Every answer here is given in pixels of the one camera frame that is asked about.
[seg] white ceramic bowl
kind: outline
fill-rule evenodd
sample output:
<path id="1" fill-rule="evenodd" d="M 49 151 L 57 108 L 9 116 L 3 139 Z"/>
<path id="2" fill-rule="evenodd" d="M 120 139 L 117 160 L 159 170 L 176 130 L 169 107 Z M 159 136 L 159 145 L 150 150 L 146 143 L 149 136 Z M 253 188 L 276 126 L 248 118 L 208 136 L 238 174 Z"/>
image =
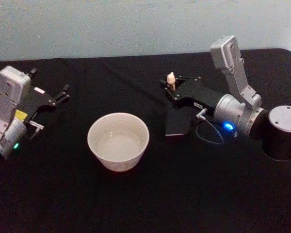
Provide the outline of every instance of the white ceramic bowl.
<path id="1" fill-rule="evenodd" d="M 112 171 L 127 171 L 139 162 L 149 143 L 149 130 L 138 117 L 112 113 L 89 129 L 87 143 L 100 162 Z"/>

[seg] small figurine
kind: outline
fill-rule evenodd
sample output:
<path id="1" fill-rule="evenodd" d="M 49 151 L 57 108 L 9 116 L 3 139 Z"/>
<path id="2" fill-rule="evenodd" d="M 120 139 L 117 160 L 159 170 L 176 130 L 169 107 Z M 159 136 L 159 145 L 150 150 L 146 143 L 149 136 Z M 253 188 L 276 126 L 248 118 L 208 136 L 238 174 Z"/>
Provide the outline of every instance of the small figurine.
<path id="1" fill-rule="evenodd" d="M 172 85 L 174 91 L 176 90 L 175 82 L 176 82 L 175 75 L 173 72 L 171 72 L 170 74 L 167 75 L 167 83 L 169 85 Z"/>

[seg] cable connector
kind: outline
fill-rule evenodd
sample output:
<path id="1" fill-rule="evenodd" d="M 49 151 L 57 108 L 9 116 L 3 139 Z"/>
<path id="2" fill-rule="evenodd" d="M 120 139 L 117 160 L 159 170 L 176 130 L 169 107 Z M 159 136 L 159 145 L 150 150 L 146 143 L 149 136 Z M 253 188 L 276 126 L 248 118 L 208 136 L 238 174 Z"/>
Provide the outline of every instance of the cable connector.
<path id="1" fill-rule="evenodd" d="M 207 112 L 207 108 L 203 108 L 197 115 L 196 117 L 198 119 L 201 119 L 201 120 L 206 120 L 206 118 L 203 116 L 205 113 Z"/>

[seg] blue led light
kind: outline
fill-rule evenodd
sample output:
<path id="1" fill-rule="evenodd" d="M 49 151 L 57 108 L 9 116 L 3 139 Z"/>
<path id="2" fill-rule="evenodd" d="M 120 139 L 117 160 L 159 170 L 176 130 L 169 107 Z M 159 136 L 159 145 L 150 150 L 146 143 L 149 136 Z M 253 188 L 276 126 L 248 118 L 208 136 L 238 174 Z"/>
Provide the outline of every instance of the blue led light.
<path id="1" fill-rule="evenodd" d="M 223 127 L 230 131 L 234 129 L 234 127 L 230 123 L 224 123 Z"/>

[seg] robotic arm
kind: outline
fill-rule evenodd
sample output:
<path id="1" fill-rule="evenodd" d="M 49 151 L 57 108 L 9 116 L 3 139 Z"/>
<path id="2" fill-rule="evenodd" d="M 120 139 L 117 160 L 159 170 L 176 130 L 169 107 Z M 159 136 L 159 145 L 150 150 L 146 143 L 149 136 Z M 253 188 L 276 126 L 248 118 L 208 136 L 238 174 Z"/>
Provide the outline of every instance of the robotic arm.
<path id="1" fill-rule="evenodd" d="M 0 158 L 7 159 L 15 144 L 25 135 L 27 127 L 36 127 L 36 133 L 44 126 L 33 121 L 43 107 L 54 108 L 69 98 L 66 85 L 60 94 L 52 98 L 44 90 L 31 86 L 31 77 L 36 73 L 23 72 L 7 66 L 0 71 Z"/>
<path id="2" fill-rule="evenodd" d="M 276 160 L 291 158 L 291 106 L 278 106 L 271 111 L 261 107 L 261 96 L 248 84 L 243 58 L 236 37 L 225 36 L 210 48 L 214 65 L 224 73 L 231 94 L 220 94 L 205 88 L 201 78 L 176 78 L 177 88 L 161 81 L 176 108 L 189 105 L 201 109 L 214 121 L 228 124 L 251 139 L 262 139 L 264 152 Z"/>

